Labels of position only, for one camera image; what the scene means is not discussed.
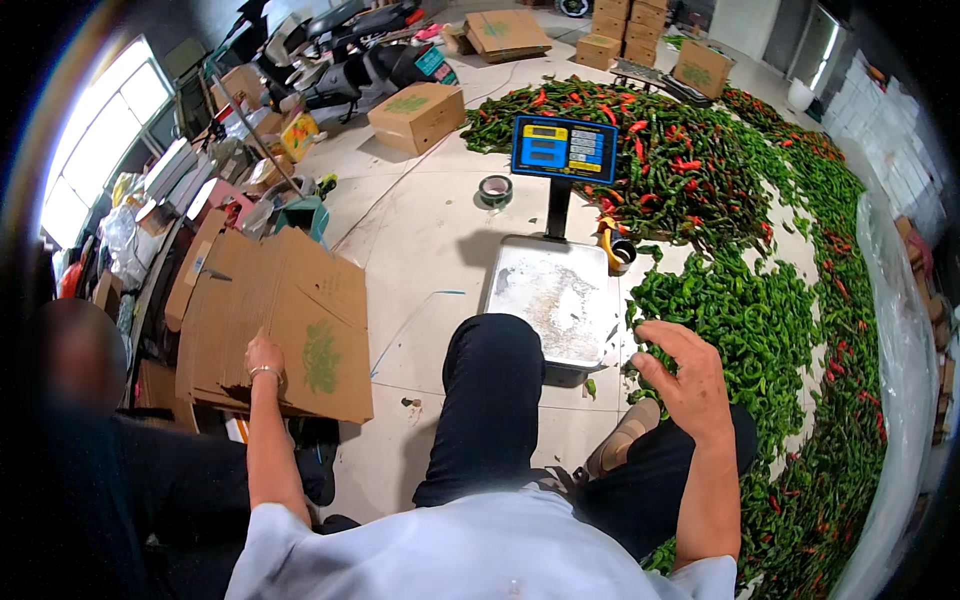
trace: white bucket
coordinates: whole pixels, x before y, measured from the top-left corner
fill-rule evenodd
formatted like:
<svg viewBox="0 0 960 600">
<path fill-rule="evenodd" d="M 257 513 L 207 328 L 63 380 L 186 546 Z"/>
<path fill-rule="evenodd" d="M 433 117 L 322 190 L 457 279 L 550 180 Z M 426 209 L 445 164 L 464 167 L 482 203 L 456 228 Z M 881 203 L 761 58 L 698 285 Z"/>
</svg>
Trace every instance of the white bucket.
<svg viewBox="0 0 960 600">
<path fill-rule="evenodd" d="M 804 85 L 796 77 L 790 84 L 790 91 L 786 93 L 786 101 L 798 112 L 807 110 L 813 102 L 813 90 Z"/>
</svg>

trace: person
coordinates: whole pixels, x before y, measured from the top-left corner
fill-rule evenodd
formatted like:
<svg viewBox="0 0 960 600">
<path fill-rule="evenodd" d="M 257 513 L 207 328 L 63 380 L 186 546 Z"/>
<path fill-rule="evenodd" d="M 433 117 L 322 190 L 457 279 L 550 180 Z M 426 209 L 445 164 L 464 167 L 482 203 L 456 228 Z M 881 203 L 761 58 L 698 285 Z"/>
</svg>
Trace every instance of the person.
<svg viewBox="0 0 960 600">
<path fill-rule="evenodd" d="M 318 536 L 280 426 L 283 352 L 261 331 L 247 351 L 252 515 L 227 598 L 733 598 L 738 474 L 756 454 L 756 426 L 728 403 L 719 354 L 695 333 L 658 321 L 636 333 L 679 365 L 674 376 L 649 354 L 632 358 L 670 419 L 632 408 L 588 465 L 597 477 L 564 497 L 530 468 L 539 336 L 510 315 L 467 319 L 447 350 L 417 508 Z M 637 561 L 672 536 L 672 574 L 644 572 Z"/>
<path fill-rule="evenodd" d="M 223 598 L 251 512 L 247 447 L 115 414 L 126 353 L 91 302 L 41 306 L 22 339 L 24 396 L 39 398 L 30 406 L 36 444 L 49 456 L 68 531 L 87 545 L 85 571 L 100 574 L 85 580 L 94 595 Z M 319 457 L 316 446 L 296 454 L 304 507 L 304 495 L 333 499 L 332 451 L 327 464 Z"/>
</svg>

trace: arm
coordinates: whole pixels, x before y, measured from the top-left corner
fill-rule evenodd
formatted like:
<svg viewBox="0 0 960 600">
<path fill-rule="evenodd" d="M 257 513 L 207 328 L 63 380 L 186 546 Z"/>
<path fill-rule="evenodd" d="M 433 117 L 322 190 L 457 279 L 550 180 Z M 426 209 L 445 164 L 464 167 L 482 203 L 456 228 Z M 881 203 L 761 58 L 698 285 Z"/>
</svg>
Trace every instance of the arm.
<svg viewBox="0 0 960 600">
<path fill-rule="evenodd" d="M 636 333 L 660 345 L 677 361 L 674 377 L 650 354 L 638 353 L 632 359 L 660 393 L 674 422 L 696 444 L 680 502 L 674 569 L 725 554 L 736 560 L 740 552 L 740 486 L 720 355 L 678 324 L 646 321 Z"/>
<path fill-rule="evenodd" d="M 283 351 L 270 342 L 261 327 L 247 345 L 247 369 L 263 365 L 283 372 Z M 247 446 L 250 508 L 267 502 L 282 504 L 309 527 L 300 472 L 280 417 L 278 390 L 279 379 L 272 372 L 261 371 L 253 377 Z"/>
</svg>

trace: white tiled floor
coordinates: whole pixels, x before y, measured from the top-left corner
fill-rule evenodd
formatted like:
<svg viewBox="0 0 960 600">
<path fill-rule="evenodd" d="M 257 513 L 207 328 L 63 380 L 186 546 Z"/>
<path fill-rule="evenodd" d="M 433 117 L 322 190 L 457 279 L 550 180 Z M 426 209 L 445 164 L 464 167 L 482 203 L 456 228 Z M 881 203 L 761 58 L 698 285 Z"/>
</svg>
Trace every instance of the white tiled floor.
<svg viewBox="0 0 960 600">
<path fill-rule="evenodd" d="M 515 7 L 510 0 L 460 0 L 451 5 L 435 17 L 436 22 L 456 22 L 467 12 Z M 571 60 L 575 52 L 571 44 L 589 32 L 589 19 L 571 19 L 543 7 L 534 8 L 534 14 L 555 39 L 545 58 L 488 65 L 475 56 L 448 57 L 468 108 L 476 108 L 489 95 L 499 97 L 536 84 L 547 74 L 612 81 L 612 75 Z M 669 70 L 678 53 L 661 42 L 658 54 L 657 68 Z M 786 83 L 766 67 L 741 58 L 731 79 L 787 118 L 812 127 L 805 115 L 798 118 L 786 110 Z M 503 235 L 539 232 L 544 226 L 545 179 L 512 176 L 514 200 L 501 211 L 487 211 L 475 203 L 480 179 L 509 170 L 506 156 L 469 152 L 456 132 L 423 156 L 388 149 L 376 142 L 363 116 L 332 127 L 330 137 L 298 164 L 299 173 L 321 177 L 332 171 L 339 177 L 337 189 L 326 200 L 330 224 L 324 237 L 336 252 L 367 271 L 370 357 L 375 365 L 375 418 L 362 427 L 342 426 L 335 466 L 337 494 L 325 514 L 369 522 L 412 508 L 410 497 L 425 473 L 444 401 L 440 370 L 450 335 L 460 321 L 481 311 L 488 271 Z M 595 207 L 574 196 L 567 237 L 595 243 L 596 215 Z M 783 217 L 791 219 L 792 213 Z M 798 234 L 799 241 L 794 240 L 781 228 L 776 235 L 780 255 L 815 276 L 812 249 L 803 238 Z M 690 248 L 663 248 L 660 269 L 681 272 Z M 636 346 L 623 330 L 622 301 L 652 264 L 650 257 L 641 256 L 629 273 L 610 279 L 610 327 L 618 327 L 604 360 L 607 367 L 592 375 L 597 398 L 585 396 L 581 385 L 544 386 L 534 467 L 560 464 L 572 471 L 627 408 L 629 389 L 619 366 Z M 808 399 L 804 394 L 801 400 Z M 419 399 L 420 407 L 402 406 L 405 397 Z"/>
</svg>

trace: white shirt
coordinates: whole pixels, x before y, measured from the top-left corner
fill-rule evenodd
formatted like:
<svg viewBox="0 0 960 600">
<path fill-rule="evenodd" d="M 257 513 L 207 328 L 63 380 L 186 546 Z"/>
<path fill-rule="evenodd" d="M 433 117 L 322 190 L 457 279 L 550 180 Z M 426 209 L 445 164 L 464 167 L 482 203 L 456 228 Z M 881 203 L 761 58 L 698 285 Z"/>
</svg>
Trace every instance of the white shirt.
<svg viewBox="0 0 960 600">
<path fill-rule="evenodd" d="M 279 504 L 251 515 L 228 599 L 733 598 L 736 563 L 703 559 L 663 577 L 578 521 L 552 492 L 483 493 L 338 534 Z"/>
</svg>

